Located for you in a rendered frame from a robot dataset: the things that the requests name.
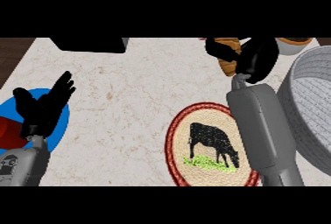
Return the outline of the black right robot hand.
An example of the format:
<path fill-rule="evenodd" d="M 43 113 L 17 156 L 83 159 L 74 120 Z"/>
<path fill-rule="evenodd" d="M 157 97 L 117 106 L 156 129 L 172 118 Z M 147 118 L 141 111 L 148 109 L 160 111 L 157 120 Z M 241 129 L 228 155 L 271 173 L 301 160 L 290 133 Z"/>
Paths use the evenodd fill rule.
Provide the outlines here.
<path fill-rule="evenodd" d="M 230 47 L 215 42 L 215 38 L 206 39 L 206 52 L 221 58 L 222 50 Z M 235 74 L 250 74 L 247 82 L 255 84 L 269 75 L 278 60 L 280 50 L 275 38 L 250 38 L 241 44 L 241 54 L 237 56 Z"/>

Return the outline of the blue round plate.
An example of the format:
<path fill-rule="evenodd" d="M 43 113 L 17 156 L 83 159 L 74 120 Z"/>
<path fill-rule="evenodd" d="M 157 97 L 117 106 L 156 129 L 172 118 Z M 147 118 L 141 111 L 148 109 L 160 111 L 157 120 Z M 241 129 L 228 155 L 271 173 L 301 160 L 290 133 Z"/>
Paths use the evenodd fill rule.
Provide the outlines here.
<path fill-rule="evenodd" d="M 49 88 L 36 88 L 29 90 L 30 94 L 33 95 L 36 99 L 39 99 L 42 95 L 48 94 L 49 91 L 51 91 Z M 20 123 L 24 121 L 23 116 L 17 113 L 15 97 L 8 98 L 0 103 L 0 116 L 12 119 L 14 121 Z M 52 135 L 46 139 L 49 151 L 54 151 L 54 149 L 58 147 L 58 144 L 63 140 L 63 137 L 66 135 L 67 128 L 69 128 L 69 120 L 70 120 L 70 106 L 66 106 L 63 109 L 63 114 L 61 114 L 58 123 L 57 123 L 57 128 L 54 130 Z"/>

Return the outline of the round cow print placemat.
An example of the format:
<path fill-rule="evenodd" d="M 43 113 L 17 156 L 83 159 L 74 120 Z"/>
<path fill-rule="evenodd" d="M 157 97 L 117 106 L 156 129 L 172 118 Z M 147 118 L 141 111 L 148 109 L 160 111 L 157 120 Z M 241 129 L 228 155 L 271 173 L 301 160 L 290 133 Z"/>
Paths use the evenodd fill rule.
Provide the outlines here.
<path fill-rule="evenodd" d="M 166 136 L 166 161 L 178 186 L 258 186 L 231 110 L 215 102 L 188 106 Z"/>

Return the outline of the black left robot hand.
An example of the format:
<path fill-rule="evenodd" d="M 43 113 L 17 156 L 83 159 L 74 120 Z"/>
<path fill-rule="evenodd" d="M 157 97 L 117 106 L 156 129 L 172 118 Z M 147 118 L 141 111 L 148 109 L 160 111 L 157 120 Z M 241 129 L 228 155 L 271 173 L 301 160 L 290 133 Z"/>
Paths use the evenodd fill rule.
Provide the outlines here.
<path fill-rule="evenodd" d="M 42 136 L 48 138 L 58 126 L 63 109 L 69 104 L 70 97 L 76 92 L 71 72 L 66 71 L 57 80 L 48 94 L 39 99 L 30 92 L 18 87 L 14 90 L 15 110 L 24 118 L 21 137 Z"/>

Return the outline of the red object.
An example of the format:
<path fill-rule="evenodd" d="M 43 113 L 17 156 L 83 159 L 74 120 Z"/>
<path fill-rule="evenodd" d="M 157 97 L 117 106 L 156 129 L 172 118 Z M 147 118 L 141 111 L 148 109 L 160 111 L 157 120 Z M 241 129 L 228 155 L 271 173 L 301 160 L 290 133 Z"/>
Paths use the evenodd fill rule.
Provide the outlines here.
<path fill-rule="evenodd" d="M 21 137 L 23 123 L 0 116 L 0 149 L 23 148 L 29 141 Z"/>

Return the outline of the white cup with orange rim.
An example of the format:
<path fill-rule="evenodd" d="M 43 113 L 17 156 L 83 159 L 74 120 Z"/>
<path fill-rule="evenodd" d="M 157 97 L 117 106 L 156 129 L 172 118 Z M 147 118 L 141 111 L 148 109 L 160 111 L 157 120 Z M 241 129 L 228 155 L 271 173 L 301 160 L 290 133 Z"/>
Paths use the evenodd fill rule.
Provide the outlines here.
<path fill-rule="evenodd" d="M 277 38 L 275 41 L 280 48 L 280 54 L 290 56 L 302 52 L 312 42 L 312 38 L 308 38 L 305 41 L 292 40 L 289 38 Z"/>

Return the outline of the black appliance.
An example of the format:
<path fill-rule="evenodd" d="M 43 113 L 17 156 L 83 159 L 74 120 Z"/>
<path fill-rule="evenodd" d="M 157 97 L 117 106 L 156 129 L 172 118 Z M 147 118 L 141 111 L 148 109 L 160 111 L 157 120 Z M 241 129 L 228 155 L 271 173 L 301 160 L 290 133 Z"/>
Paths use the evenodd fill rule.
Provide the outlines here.
<path fill-rule="evenodd" d="M 94 53 L 125 53 L 129 38 L 52 38 L 63 51 Z"/>

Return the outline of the golden brown croissant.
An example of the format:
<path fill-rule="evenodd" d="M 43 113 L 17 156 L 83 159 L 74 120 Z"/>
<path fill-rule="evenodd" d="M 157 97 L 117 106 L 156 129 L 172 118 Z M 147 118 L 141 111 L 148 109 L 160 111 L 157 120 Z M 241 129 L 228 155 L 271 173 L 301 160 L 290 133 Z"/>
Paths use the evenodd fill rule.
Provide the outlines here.
<path fill-rule="evenodd" d="M 241 42 L 238 38 L 215 38 L 215 42 L 228 46 L 228 50 L 222 50 L 219 65 L 228 77 L 235 75 L 237 56 L 241 54 Z"/>

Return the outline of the grey wicker basket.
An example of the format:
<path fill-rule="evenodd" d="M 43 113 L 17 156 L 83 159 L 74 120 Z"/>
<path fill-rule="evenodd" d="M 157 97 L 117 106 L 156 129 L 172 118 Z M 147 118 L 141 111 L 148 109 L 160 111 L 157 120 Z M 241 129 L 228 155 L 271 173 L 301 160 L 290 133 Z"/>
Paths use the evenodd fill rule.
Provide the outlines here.
<path fill-rule="evenodd" d="M 299 55 L 277 95 L 296 149 L 311 165 L 331 176 L 331 45 Z"/>

